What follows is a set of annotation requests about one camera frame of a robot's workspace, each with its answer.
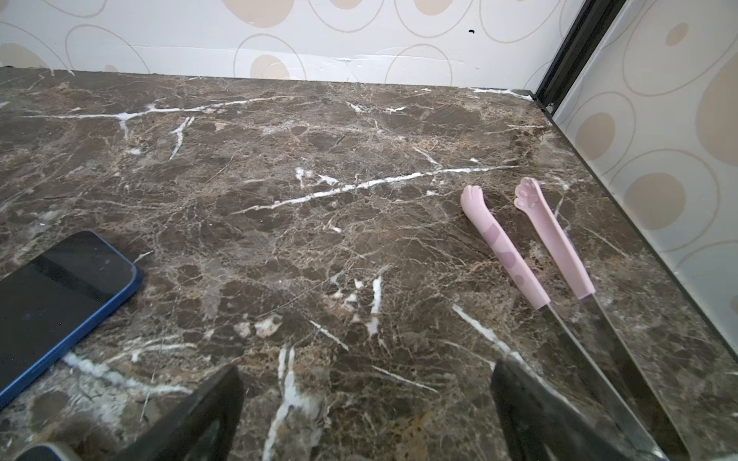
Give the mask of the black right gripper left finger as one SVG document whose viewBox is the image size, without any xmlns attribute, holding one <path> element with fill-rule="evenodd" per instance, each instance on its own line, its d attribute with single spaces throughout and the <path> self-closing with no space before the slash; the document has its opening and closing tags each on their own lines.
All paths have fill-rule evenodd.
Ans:
<svg viewBox="0 0 738 461">
<path fill-rule="evenodd" d="M 115 459 L 225 460 L 243 403 L 238 367 L 224 366 Z"/>
</svg>

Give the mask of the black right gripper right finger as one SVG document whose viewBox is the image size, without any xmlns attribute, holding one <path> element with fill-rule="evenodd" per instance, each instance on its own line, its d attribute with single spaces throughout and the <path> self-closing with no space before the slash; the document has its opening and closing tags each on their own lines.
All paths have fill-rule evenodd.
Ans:
<svg viewBox="0 0 738 461">
<path fill-rule="evenodd" d="M 490 390 L 513 460 L 628 460 L 517 362 L 499 360 Z"/>
</svg>

